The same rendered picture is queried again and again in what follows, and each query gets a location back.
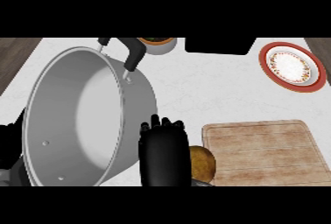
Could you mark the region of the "pale wooden cutting board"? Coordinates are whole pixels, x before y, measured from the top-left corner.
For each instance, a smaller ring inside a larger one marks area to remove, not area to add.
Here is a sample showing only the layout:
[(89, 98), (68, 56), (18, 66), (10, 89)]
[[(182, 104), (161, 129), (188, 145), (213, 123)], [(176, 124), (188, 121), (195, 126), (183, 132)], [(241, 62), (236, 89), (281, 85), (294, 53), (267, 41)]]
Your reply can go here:
[(331, 170), (300, 120), (207, 124), (217, 186), (331, 186)]

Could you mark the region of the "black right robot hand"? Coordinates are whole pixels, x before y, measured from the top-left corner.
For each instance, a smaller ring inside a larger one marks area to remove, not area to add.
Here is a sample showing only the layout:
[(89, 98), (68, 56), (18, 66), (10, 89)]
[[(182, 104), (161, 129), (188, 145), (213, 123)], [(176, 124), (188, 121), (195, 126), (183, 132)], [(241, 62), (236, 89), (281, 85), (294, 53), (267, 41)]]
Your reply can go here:
[(139, 129), (139, 174), (143, 186), (191, 186), (192, 161), (182, 121), (151, 116)]

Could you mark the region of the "red-rimmed white patterned plate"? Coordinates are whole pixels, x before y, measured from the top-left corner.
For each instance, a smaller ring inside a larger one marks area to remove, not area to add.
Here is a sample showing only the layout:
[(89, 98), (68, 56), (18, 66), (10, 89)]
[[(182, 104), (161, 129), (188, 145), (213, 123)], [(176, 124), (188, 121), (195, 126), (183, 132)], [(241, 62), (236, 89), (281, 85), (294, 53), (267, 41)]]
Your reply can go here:
[(267, 80), (281, 90), (307, 95), (328, 87), (324, 63), (298, 44), (288, 41), (266, 43), (257, 59)]

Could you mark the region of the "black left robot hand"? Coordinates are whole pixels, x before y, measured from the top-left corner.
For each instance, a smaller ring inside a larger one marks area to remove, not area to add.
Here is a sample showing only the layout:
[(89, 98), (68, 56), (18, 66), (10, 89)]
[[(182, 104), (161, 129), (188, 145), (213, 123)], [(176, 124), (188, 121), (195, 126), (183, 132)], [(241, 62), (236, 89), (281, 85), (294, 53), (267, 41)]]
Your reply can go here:
[(0, 124), (0, 169), (9, 170), (22, 153), (22, 122), (25, 112), (21, 112), (15, 122)]

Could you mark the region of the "black appliance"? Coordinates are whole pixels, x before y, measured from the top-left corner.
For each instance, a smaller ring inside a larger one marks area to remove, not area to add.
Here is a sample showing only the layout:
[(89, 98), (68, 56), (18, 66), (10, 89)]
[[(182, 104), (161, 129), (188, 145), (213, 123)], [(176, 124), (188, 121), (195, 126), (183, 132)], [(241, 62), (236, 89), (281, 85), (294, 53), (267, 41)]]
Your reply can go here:
[(245, 55), (250, 52), (256, 38), (186, 38), (188, 53), (214, 53)]

